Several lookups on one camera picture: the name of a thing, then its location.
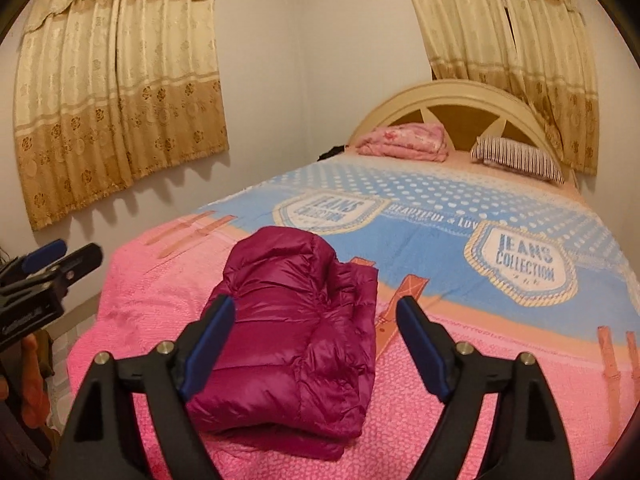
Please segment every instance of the striped pillow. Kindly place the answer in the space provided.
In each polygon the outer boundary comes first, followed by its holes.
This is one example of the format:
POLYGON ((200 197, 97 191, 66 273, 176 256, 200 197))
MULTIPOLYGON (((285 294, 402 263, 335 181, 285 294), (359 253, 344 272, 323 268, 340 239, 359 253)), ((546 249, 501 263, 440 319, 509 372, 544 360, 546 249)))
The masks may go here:
POLYGON ((562 172, 548 153, 516 140, 479 138, 471 149, 471 158, 488 166, 498 166, 515 173, 564 184, 562 172))

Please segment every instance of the wooden headboard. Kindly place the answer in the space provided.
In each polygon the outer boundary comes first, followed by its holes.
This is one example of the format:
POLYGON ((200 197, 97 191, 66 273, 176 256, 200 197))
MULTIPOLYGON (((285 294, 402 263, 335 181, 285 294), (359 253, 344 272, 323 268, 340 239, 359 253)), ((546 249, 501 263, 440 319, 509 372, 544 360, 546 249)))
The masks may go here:
POLYGON ((547 152, 562 169, 564 178, 575 183, 575 173, 562 164, 529 107, 500 89, 474 81, 441 79, 409 88, 373 110, 349 140, 379 126, 405 123, 444 124, 449 142, 468 152, 478 137, 506 137, 547 152))

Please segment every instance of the bed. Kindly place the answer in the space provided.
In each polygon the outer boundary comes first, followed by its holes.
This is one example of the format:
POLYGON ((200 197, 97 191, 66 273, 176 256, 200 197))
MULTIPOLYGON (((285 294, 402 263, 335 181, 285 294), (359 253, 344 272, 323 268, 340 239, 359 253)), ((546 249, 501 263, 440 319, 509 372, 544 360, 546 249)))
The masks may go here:
MULTIPOLYGON (((416 298, 431 319, 481 351, 539 359, 574 458, 587 479, 640 400, 640 286, 610 231, 554 158, 555 186, 472 164, 479 136, 505 136, 555 157, 526 105, 497 89, 429 82, 377 107, 350 139, 377 126, 440 120, 457 149, 444 163, 343 155, 277 176, 158 226, 111 261, 97 323, 68 358, 76 391, 92 357, 148 352, 199 317, 234 244, 267 225, 323 236, 342 261, 380 270, 376 384, 363 435, 335 463, 261 452, 203 435, 228 480, 403 480, 441 405, 422 386, 397 334, 396 301, 416 298)), ((475 477, 495 399, 485 402, 460 478, 475 477)), ((136 399, 156 478, 168 478, 143 399, 136 399)))

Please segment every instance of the arched headboard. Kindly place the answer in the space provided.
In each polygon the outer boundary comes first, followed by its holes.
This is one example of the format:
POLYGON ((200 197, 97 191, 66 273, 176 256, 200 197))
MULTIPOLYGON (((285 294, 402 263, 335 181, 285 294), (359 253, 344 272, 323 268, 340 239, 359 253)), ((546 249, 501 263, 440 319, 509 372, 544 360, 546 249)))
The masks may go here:
POLYGON ((507 92, 475 81, 441 79, 400 92, 360 123, 349 144, 379 126, 433 121, 444 124, 457 150, 470 150, 479 136, 537 146, 553 158, 567 181, 575 183, 575 173, 560 162, 529 107, 507 92))

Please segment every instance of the magenta down jacket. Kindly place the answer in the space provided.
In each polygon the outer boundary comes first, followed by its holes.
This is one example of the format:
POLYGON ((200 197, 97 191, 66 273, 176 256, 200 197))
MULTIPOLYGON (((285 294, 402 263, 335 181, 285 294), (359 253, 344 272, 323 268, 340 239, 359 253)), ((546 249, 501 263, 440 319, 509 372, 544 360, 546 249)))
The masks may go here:
POLYGON ((371 399, 377 290, 376 269, 340 263, 317 235, 265 227, 239 242, 211 294, 234 298, 236 325, 188 404, 196 428, 338 460, 371 399))

